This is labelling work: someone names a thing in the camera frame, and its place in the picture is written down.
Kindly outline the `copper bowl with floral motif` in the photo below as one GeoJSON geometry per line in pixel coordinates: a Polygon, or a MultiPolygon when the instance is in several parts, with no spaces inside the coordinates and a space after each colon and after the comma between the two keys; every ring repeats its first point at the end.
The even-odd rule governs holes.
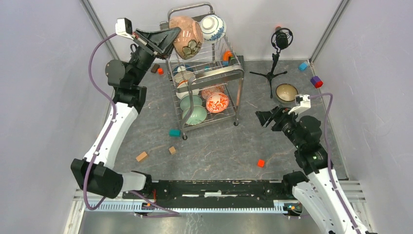
{"type": "Polygon", "coordinates": [[[173,43],[177,54],[183,60],[193,58],[200,51],[204,41],[199,23],[188,16],[175,16],[169,20],[169,28],[175,27],[181,29],[173,43]]]}

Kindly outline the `dark bowl with lattice band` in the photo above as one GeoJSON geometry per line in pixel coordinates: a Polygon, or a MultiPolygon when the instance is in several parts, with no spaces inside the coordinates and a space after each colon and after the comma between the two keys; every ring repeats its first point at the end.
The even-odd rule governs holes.
{"type": "Polygon", "coordinates": [[[281,103],[294,102],[298,94],[297,88],[289,83],[280,84],[276,88],[276,98],[281,103]]]}

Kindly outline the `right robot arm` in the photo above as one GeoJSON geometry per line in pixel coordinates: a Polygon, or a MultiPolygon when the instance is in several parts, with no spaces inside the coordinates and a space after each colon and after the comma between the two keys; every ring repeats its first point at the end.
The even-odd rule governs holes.
{"type": "Polygon", "coordinates": [[[295,146],[294,156],[301,171],[285,174],[281,192],[296,198],[324,234],[368,234],[339,183],[329,154],[320,143],[321,121],[312,116],[298,117],[290,108],[277,106],[256,111],[262,127],[273,124],[295,146]]]}

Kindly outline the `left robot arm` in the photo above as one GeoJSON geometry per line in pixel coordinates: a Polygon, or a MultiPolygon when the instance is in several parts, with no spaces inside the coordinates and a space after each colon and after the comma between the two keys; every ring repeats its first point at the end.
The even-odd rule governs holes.
{"type": "Polygon", "coordinates": [[[111,112],[90,150],[82,159],[75,158],[71,163],[71,171],[83,193],[115,198],[121,192],[134,190],[143,199],[152,195],[150,175],[117,173],[113,170],[114,161],[146,100],[147,88],[139,83],[156,58],[171,56],[180,32],[178,27],[155,32],[129,30],[127,35],[134,41],[130,61],[112,59],[106,64],[105,73],[108,84],[114,88],[114,96],[110,97],[100,88],[97,90],[109,100],[111,112]]]}

